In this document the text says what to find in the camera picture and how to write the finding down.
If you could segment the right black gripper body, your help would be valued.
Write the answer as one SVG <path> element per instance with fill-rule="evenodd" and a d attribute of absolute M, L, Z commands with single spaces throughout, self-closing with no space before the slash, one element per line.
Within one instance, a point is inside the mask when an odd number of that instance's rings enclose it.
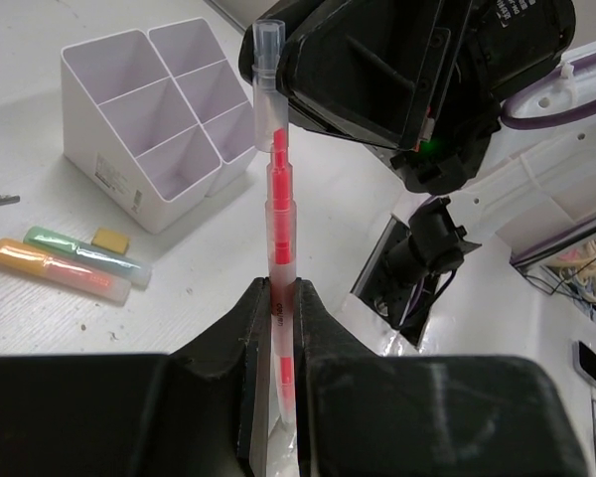
<path fill-rule="evenodd" d="M 413 193 L 447 195 L 480 172 L 502 103 L 558 65 L 576 28 L 570 1 L 447 1 L 442 15 L 462 20 L 429 140 L 394 156 L 391 165 Z"/>

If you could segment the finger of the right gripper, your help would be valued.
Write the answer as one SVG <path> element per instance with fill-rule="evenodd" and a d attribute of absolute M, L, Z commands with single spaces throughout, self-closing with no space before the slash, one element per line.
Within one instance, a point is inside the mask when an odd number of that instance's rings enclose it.
<path fill-rule="evenodd" d="M 353 140 L 410 150 L 446 45 L 441 1 L 324 1 L 293 32 L 280 84 L 295 106 Z"/>

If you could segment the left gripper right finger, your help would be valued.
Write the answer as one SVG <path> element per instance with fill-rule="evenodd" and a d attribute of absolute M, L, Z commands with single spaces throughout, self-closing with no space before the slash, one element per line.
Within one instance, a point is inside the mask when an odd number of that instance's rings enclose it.
<path fill-rule="evenodd" d="M 383 357 L 295 288 L 303 476 L 584 476 L 558 389 L 508 355 Z"/>

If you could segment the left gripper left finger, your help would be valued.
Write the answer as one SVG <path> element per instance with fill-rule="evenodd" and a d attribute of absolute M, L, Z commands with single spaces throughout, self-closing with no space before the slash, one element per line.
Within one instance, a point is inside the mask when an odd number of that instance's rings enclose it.
<path fill-rule="evenodd" d="M 269 285 L 171 354 L 0 357 L 0 476 L 262 476 Z"/>

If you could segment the clear pen cap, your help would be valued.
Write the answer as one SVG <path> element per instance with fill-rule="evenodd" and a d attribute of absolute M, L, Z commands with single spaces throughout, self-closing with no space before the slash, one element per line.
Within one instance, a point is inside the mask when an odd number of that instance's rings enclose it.
<path fill-rule="evenodd" d="M 252 25 L 253 38 L 253 111 L 256 148 L 265 153 L 274 150 L 274 134 L 288 126 L 288 100 L 277 89 L 276 75 L 285 45 L 285 23 L 257 20 Z"/>

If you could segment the red pen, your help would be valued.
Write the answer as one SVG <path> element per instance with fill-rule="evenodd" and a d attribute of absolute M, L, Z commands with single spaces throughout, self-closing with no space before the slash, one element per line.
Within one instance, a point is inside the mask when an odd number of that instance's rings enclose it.
<path fill-rule="evenodd" d="M 280 419 L 284 426 L 291 427 L 296 414 L 293 351 L 296 204 L 285 128 L 274 131 L 269 158 L 265 212 L 273 365 Z"/>

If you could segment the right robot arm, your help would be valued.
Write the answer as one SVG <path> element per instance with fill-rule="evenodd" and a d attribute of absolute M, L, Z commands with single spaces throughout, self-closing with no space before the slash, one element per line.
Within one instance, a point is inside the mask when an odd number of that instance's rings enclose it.
<path fill-rule="evenodd" d="M 372 148 L 424 202 L 392 223 L 357 310 L 418 343 L 466 256 L 596 172 L 596 48 L 570 1 L 280 1 L 290 120 Z"/>

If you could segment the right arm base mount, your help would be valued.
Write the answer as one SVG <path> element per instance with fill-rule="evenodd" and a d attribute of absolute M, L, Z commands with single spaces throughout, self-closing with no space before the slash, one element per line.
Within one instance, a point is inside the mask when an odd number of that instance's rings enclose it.
<path fill-rule="evenodd" d="M 455 251 L 444 254 L 437 264 L 425 269 L 415 261 L 413 244 L 410 228 L 390 217 L 352 294 L 390 330 L 417 347 L 431 307 L 451 284 L 465 256 L 478 246 L 462 241 Z"/>

